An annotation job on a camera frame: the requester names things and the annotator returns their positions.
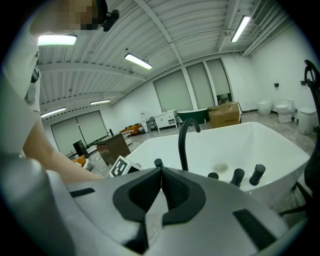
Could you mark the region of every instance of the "person's arm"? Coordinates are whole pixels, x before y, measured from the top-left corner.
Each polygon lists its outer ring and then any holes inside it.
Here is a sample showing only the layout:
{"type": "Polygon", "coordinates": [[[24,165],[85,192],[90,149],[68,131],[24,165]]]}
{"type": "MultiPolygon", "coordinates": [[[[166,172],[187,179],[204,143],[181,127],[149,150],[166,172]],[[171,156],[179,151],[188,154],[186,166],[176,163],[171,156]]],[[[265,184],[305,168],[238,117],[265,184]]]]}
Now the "person's arm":
{"type": "Polygon", "coordinates": [[[46,170],[52,170],[59,173],[65,183],[103,179],[102,176],[96,175],[78,166],[57,151],[48,141],[40,119],[29,133],[23,146],[23,151],[27,158],[36,159],[46,170]]]}

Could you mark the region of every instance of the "white cabinet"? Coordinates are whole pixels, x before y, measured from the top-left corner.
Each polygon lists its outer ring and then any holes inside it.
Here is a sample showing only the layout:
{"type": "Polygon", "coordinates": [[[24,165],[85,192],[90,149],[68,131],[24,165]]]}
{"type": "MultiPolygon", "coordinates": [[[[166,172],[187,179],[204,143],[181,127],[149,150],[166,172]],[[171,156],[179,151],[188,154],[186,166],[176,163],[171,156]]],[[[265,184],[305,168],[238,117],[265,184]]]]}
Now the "white cabinet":
{"type": "Polygon", "coordinates": [[[160,129],[163,127],[175,126],[178,128],[177,125],[177,113],[176,110],[170,110],[160,115],[154,117],[156,126],[160,129]]]}

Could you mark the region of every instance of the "orange object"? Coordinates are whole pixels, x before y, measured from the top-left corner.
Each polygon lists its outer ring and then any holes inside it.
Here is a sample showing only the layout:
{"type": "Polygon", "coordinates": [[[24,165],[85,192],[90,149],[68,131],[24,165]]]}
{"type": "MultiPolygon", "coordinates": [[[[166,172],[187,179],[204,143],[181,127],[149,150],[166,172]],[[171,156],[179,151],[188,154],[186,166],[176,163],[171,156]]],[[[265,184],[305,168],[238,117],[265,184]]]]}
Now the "orange object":
{"type": "Polygon", "coordinates": [[[86,157],[83,154],[82,156],[78,157],[77,159],[72,160],[72,162],[74,163],[78,163],[81,165],[81,167],[84,167],[85,163],[86,163],[86,157]]]}
{"type": "Polygon", "coordinates": [[[136,134],[139,134],[139,128],[140,127],[142,127],[141,124],[139,124],[139,125],[131,125],[131,126],[128,126],[126,129],[119,131],[119,133],[122,134],[124,132],[133,130],[132,132],[130,132],[130,134],[131,135],[136,135],[136,134]]]}

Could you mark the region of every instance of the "green bathtub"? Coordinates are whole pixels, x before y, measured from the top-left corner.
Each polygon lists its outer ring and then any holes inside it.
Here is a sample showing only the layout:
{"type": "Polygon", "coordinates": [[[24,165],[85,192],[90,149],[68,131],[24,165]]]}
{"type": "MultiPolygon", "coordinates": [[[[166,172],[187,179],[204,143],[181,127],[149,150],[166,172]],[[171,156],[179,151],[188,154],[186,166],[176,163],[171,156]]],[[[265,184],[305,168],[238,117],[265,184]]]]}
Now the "green bathtub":
{"type": "Polygon", "coordinates": [[[200,125],[203,124],[205,122],[205,119],[208,118],[208,109],[203,108],[198,110],[179,111],[177,112],[177,115],[181,118],[183,122],[189,118],[193,118],[200,125]]]}

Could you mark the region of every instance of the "cardboard box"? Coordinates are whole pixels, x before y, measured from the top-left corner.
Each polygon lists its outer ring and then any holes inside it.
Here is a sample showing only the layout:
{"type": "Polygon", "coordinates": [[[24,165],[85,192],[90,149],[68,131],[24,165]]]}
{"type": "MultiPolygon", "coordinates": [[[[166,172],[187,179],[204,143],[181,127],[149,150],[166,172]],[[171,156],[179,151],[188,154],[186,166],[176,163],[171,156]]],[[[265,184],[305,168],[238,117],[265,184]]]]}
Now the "cardboard box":
{"type": "Polygon", "coordinates": [[[209,107],[209,118],[212,128],[239,124],[238,102],[226,102],[219,106],[209,107]]]}

